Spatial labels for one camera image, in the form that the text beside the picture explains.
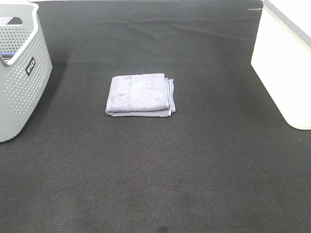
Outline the lavender grey towel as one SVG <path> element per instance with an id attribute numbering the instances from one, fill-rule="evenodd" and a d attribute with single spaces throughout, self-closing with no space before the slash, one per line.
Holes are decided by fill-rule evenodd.
<path id="1" fill-rule="evenodd" d="M 113 77 L 105 113 L 112 117 L 170 117 L 176 111 L 173 79 L 163 73 Z"/>

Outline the blue cloth in basket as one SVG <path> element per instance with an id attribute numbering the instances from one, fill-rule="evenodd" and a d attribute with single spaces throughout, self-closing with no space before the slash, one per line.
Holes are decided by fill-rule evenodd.
<path id="1" fill-rule="evenodd" d="M 0 56 L 4 58 L 12 58 L 15 55 L 15 52 L 0 52 Z"/>

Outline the black fabric table mat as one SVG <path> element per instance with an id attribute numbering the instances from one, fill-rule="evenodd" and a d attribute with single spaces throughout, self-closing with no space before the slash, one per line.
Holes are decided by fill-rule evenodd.
<path id="1" fill-rule="evenodd" d="M 0 146 L 1 232 L 310 232 L 311 133 L 250 65 L 260 0 L 38 6 L 53 68 Z M 171 116 L 105 113 L 113 77 L 154 73 Z"/>

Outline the grey perforated laundry basket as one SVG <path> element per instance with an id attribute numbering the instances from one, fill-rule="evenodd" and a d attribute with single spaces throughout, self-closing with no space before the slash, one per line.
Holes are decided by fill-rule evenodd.
<path id="1" fill-rule="evenodd" d="M 37 106 L 52 71 L 52 63 L 35 3 L 2 3 L 1 17 L 20 18 L 21 24 L 0 27 L 0 140 L 17 136 Z"/>

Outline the white plastic storage bin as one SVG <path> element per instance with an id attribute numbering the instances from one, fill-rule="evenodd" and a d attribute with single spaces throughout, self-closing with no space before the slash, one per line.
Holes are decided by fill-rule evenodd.
<path id="1" fill-rule="evenodd" d="M 311 2 L 265 0 L 251 65 L 292 127 L 311 128 Z"/>

